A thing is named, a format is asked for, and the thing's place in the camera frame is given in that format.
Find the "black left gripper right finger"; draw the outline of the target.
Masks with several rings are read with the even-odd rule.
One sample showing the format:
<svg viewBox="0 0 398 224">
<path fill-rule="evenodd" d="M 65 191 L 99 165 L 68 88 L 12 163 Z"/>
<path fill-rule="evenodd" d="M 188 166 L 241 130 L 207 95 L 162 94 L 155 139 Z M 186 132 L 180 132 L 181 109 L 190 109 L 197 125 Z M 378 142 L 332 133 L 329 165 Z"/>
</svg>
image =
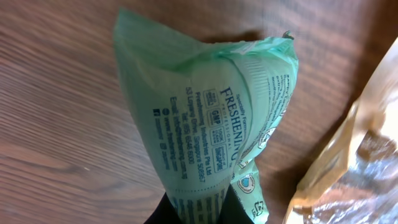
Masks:
<svg viewBox="0 0 398 224">
<path fill-rule="evenodd" d="M 230 185 L 217 224 L 253 224 Z"/>
</svg>

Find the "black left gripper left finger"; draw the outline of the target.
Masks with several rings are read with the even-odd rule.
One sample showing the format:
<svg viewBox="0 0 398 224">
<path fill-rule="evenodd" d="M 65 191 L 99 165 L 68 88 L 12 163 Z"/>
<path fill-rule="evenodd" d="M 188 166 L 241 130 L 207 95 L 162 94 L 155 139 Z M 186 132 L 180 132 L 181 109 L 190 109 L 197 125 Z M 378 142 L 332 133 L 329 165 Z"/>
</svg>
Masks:
<svg viewBox="0 0 398 224">
<path fill-rule="evenodd" d="M 144 224 L 182 224 L 167 194 L 164 194 L 157 208 Z"/>
</svg>

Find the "green wet wipes pack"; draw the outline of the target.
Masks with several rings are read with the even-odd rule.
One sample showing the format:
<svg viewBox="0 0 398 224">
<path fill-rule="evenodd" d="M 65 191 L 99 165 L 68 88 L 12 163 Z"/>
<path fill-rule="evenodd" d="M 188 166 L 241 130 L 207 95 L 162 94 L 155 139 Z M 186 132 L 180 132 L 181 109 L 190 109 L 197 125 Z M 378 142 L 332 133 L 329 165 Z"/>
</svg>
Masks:
<svg viewBox="0 0 398 224">
<path fill-rule="evenodd" d="M 217 223 L 231 185 L 265 223 L 255 158 L 297 82 L 292 36 L 208 44 L 121 9 L 113 39 L 122 92 L 180 221 Z"/>
</svg>

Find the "beige snack pouch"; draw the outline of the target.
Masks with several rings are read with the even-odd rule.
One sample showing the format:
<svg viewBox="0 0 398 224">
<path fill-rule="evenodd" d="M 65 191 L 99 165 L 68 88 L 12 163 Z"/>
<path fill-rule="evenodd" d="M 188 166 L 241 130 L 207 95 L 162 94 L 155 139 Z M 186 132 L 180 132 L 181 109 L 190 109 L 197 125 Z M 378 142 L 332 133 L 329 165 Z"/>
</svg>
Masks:
<svg viewBox="0 0 398 224">
<path fill-rule="evenodd" d="M 298 183 L 283 223 L 397 223 L 397 42 Z"/>
</svg>

